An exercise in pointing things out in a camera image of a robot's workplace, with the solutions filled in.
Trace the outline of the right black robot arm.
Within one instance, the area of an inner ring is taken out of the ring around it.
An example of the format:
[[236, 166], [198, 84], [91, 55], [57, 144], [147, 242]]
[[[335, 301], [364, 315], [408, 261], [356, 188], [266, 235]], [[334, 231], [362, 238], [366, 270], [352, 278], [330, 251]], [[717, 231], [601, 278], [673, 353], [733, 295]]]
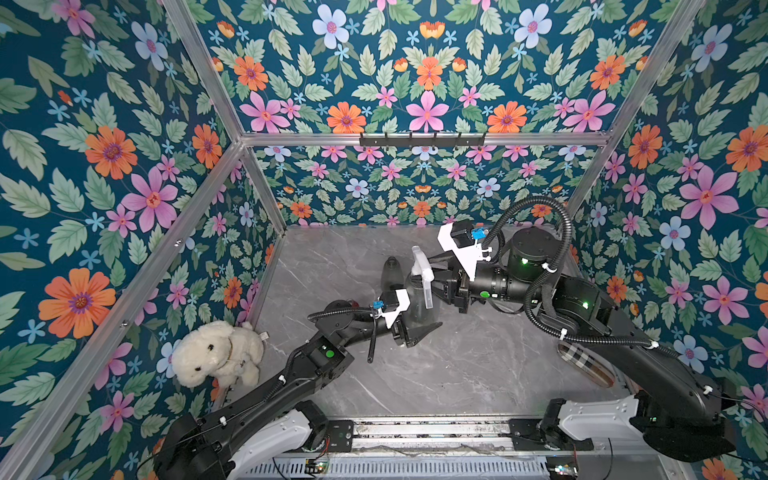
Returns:
[[514, 203], [490, 229], [456, 221], [438, 233], [442, 252], [433, 259], [447, 266], [435, 272], [432, 291], [443, 302], [462, 313], [473, 302], [517, 303], [537, 329], [595, 353], [639, 388], [614, 401], [553, 399], [527, 440], [572, 450], [594, 438], [639, 439], [687, 463], [733, 453], [724, 384], [636, 327], [597, 286], [563, 273], [573, 233], [567, 208], [545, 196]]

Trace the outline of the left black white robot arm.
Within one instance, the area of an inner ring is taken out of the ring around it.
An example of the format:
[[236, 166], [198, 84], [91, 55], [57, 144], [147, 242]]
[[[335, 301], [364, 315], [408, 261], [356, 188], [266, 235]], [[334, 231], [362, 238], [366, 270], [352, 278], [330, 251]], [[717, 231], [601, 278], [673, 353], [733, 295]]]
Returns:
[[325, 449], [328, 419], [309, 398], [352, 364], [349, 346], [366, 342], [374, 349], [379, 336], [390, 334], [412, 347], [441, 325], [408, 323], [402, 313], [388, 325], [375, 306], [345, 300], [308, 319], [316, 333], [272, 378], [204, 417], [186, 414], [172, 424], [153, 459], [157, 478], [238, 479], [284, 452]]

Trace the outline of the clear plastic spray bottle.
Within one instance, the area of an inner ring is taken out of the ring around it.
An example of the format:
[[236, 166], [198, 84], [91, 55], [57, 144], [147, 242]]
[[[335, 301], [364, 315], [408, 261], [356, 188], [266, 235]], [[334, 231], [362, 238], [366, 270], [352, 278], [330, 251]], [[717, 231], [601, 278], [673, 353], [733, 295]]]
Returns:
[[384, 263], [381, 275], [382, 293], [379, 300], [383, 303], [384, 312], [394, 311], [400, 305], [397, 291], [404, 289], [404, 279], [398, 259], [390, 256]]

